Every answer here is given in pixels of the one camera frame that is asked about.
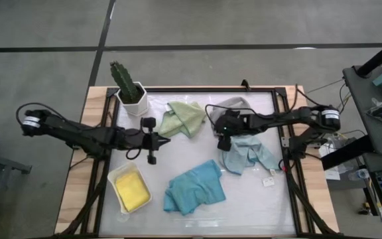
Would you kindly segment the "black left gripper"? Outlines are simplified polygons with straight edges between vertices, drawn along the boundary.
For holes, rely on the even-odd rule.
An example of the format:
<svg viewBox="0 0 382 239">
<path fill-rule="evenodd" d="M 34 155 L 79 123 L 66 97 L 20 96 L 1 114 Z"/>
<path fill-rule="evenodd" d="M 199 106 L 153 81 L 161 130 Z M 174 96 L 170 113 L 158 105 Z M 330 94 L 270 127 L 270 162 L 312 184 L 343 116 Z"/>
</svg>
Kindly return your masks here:
<svg viewBox="0 0 382 239">
<path fill-rule="evenodd" d="M 157 163 L 157 158 L 154 156 L 156 151 L 158 136 L 153 131 L 156 126 L 155 118 L 141 118 L 139 129 L 129 129 L 129 132 L 125 132 L 125 140 L 129 144 L 126 153 L 128 160 L 136 159 L 141 153 L 142 149 L 146 149 L 149 154 L 147 156 L 147 162 L 150 165 Z M 165 145 L 170 142 L 170 138 L 159 135 L 159 146 Z"/>
</svg>

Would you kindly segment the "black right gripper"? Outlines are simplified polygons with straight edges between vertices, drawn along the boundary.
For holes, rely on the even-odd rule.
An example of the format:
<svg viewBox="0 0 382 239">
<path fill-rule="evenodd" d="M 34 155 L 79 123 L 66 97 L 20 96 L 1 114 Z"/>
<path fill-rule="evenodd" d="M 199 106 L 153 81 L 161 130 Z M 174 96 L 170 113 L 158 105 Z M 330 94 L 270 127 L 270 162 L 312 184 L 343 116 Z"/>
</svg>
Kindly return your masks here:
<svg viewBox="0 0 382 239">
<path fill-rule="evenodd" d="M 240 111 L 226 110 L 214 125 L 214 131 L 218 136 L 218 149 L 229 151 L 231 149 L 231 137 L 244 133 L 244 121 L 240 118 Z"/>
</svg>

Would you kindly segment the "grey microfiber towel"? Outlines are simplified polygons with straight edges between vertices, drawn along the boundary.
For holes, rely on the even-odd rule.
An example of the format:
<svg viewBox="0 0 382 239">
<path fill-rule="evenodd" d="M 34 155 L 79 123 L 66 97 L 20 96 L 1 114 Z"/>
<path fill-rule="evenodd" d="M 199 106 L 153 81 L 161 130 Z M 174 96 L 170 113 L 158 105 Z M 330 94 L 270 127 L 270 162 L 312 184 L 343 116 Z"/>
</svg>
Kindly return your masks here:
<svg viewBox="0 0 382 239">
<path fill-rule="evenodd" d="M 232 97 L 227 100 L 224 100 L 214 106 L 207 105 L 206 108 L 211 108 L 211 112 L 209 113 L 209 118 L 212 122 L 212 130 L 214 132 L 214 135 L 216 135 L 214 131 L 214 125 L 217 119 L 225 114 L 226 110 L 233 110 L 233 111 L 240 111 L 243 114 L 249 114 L 251 111 L 249 111 L 250 105 L 249 102 L 242 98 L 242 97 Z"/>
</svg>

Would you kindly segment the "light blue microfiber towel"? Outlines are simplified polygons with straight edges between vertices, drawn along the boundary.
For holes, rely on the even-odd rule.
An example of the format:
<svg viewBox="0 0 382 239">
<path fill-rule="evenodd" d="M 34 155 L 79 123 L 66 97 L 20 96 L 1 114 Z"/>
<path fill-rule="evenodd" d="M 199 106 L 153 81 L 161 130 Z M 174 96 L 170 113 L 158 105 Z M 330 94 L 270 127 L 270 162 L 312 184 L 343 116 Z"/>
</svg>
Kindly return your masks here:
<svg viewBox="0 0 382 239">
<path fill-rule="evenodd" d="M 279 170 L 279 160 L 255 135 L 242 135 L 230 138 L 229 151 L 220 151 L 219 162 L 230 173 L 242 175 L 244 169 L 256 163 L 270 170 Z"/>
</svg>

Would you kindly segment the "yellow microfiber towel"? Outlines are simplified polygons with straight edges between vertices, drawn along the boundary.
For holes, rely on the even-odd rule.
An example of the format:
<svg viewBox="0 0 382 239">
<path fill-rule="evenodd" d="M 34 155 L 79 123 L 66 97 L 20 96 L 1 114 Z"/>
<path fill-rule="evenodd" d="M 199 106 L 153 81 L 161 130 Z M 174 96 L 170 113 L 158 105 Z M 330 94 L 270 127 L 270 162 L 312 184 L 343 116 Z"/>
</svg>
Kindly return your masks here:
<svg viewBox="0 0 382 239">
<path fill-rule="evenodd" d="M 127 212 L 143 206 L 151 197 L 138 171 L 131 171 L 116 178 L 115 187 Z"/>
</svg>

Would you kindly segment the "pale green microfiber towel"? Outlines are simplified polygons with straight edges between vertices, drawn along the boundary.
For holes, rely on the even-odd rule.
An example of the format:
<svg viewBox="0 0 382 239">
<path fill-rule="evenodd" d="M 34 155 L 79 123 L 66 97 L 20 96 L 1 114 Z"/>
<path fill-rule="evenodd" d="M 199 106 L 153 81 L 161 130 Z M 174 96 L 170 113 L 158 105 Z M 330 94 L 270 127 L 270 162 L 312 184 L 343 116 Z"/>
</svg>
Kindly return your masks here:
<svg viewBox="0 0 382 239">
<path fill-rule="evenodd" d="M 193 138 L 200 130 L 205 118 L 206 113 L 197 102 L 190 104 L 169 102 L 163 114 L 159 134 L 163 137 L 172 137 L 183 133 L 186 137 Z"/>
</svg>

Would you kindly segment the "teal blue microfiber towel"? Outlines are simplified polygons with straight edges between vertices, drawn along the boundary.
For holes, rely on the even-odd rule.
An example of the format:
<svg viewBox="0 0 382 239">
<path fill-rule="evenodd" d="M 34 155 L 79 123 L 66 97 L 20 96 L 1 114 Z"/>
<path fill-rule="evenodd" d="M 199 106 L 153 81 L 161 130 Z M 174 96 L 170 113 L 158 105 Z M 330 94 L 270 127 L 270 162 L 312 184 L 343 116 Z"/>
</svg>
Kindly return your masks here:
<svg viewBox="0 0 382 239">
<path fill-rule="evenodd" d="M 215 204 L 226 200 L 220 183 L 222 172 L 214 160 L 173 178 L 164 192 L 163 210 L 192 214 L 201 204 Z"/>
</svg>

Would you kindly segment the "white hexagonal plant pot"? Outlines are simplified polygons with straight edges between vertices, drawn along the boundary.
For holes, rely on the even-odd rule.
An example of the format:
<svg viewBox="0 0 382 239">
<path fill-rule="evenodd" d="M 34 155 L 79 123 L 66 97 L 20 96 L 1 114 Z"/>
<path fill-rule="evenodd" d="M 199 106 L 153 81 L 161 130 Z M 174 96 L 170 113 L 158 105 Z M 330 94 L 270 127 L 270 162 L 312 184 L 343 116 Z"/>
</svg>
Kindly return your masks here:
<svg viewBox="0 0 382 239">
<path fill-rule="evenodd" d="M 117 99 L 120 101 L 120 104 L 125 108 L 126 112 L 128 114 L 131 114 L 132 116 L 139 117 L 143 114 L 145 114 L 149 109 L 149 102 L 147 98 L 147 91 L 143 87 L 143 85 L 140 82 L 134 82 L 136 87 L 141 91 L 143 94 L 141 96 L 141 99 L 135 103 L 135 104 L 126 104 L 121 99 L 121 90 L 118 89 L 118 91 L 115 93 Z"/>
</svg>

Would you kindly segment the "white plastic bin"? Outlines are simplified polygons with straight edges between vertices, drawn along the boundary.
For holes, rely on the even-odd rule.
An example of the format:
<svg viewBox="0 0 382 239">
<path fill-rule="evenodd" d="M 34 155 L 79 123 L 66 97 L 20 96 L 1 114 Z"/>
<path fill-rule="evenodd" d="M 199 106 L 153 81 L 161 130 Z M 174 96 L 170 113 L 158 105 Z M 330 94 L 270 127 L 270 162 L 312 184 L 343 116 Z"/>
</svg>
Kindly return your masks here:
<svg viewBox="0 0 382 239">
<path fill-rule="evenodd" d="M 148 186 L 146 184 L 147 189 L 148 189 L 148 191 L 150 193 L 150 196 L 151 196 L 150 200 L 147 203 L 145 203 L 143 206 L 140 206 L 138 209 L 136 209 L 136 210 L 134 210 L 132 212 L 127 212 L 126 211 L 126 209 L 123 206 L 123 203 L 122 203 L 119 195 L 117 194 L 117 189 L 115 187 L 115 181 L 116 181 L 116 178 L 118 178 L 118 177 L 120 177 L 120 176 L 122 176 L 122 175 L 124 175 L 126 173 L 129 173 L 131 171 L 138 171 L 138 172 L 140 172 L 140 174 L 142 176 L 142 179 L 143 179 L 144 183 L 146 184 L 144 176 L 142 175 L 142 173 L 139 170 L 138 166 L 136 164 L 134 164 L 133 162 L 128 162 L 128 163 L 126 163 L 126 164 L 124 164 L 124 165 L 122 165 L 122 166 L 120 166 L 120 167 L 110 171 L 108 173 L 108 176 L 107 176 L 108 181 L 111 183 L 111 185 L 113 187 L 113 190 L 115 191 L 115 195 L 117 197 L 117 200 L 119 201 L 119 204 L 120 204 L 120 207 L 121 207 L 121 213 L 122 214 L 131 214 L 132 212 L 135 212 L 136 210 L 138 210 L 138 209 L 142 208 L 143 206 L 145 206 L 146 204 L 148 204 L 151 201 L 151 199 L 152 199 L 151 192 L 150 192 L 150 190 L 149 190 L 149 188 L 148 188 Z"/>
</svg>

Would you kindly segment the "green cactus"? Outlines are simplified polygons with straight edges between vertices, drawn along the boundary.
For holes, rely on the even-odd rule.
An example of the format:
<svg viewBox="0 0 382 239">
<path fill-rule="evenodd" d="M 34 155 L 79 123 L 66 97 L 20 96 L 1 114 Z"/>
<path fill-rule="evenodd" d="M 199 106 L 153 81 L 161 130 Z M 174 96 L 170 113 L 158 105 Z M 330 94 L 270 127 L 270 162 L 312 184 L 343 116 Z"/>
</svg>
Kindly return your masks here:
<svg viewBox="0 0 382 239">
<path fill-rule="evenodd" d="M 141 99 L 141 92 L 133 83 L 132 78 L 124 65 L 113 61 L 110 63 L 111 75 L 119 86 L 119 97 L 125 104 L 136 104 Z"/>
</svg>

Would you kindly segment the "grey equipment cart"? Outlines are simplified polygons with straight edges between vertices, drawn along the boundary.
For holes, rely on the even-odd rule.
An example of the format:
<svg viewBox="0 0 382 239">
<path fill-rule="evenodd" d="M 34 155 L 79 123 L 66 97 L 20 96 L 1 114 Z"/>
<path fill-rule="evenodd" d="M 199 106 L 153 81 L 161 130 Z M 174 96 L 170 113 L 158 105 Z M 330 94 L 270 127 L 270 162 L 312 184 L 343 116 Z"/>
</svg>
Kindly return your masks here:
<svg viewBox="0 0 382 239">
<path fill-rule="evenodd" d="M 354 68 L 345 68 L 342 72 L 372 147 L 376 153 L 382 154 L 382 121 L 367 114 L 373 107 L 372 98 L 382 102 L 382 89 L 372 83 L 382 74 L 382 68 L 376 68 L 367 78 L 359 77 Z"/>
</svg>

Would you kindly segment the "clear plastic bottle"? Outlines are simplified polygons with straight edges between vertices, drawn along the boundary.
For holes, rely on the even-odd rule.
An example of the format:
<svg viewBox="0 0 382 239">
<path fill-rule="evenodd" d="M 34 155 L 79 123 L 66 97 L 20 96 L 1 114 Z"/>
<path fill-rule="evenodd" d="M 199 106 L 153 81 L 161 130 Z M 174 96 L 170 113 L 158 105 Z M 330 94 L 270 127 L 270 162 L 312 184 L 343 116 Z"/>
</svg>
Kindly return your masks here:
<svg viewBox="0 0 382 239">
<path fill-rule="evenodd" d="M 369 171 L 367 169 L 358 169 L 348 174 L 348 179 L 351 181 L 366 180 L 369 178 Z"/>
</svg>

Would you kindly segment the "black stand post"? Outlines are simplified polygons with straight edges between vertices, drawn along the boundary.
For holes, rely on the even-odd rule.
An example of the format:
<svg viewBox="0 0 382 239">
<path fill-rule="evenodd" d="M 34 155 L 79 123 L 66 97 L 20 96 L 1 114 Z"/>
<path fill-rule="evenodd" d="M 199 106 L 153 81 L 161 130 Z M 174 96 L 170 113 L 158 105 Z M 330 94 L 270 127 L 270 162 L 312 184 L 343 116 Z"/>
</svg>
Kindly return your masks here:
<svg viewBox="0 0 382 239">
<path fill-rule="evenodd" d="M 368 76 L 373 70 L 375 70 L 381 64 L 382 64 L 382 50 L 380 50 L 375 56 L 373 56 L 365 64 L 360 66 L 356 70 L 356 74 L 359 77 L 365 78 L 366 76 Z"/>
</svg>

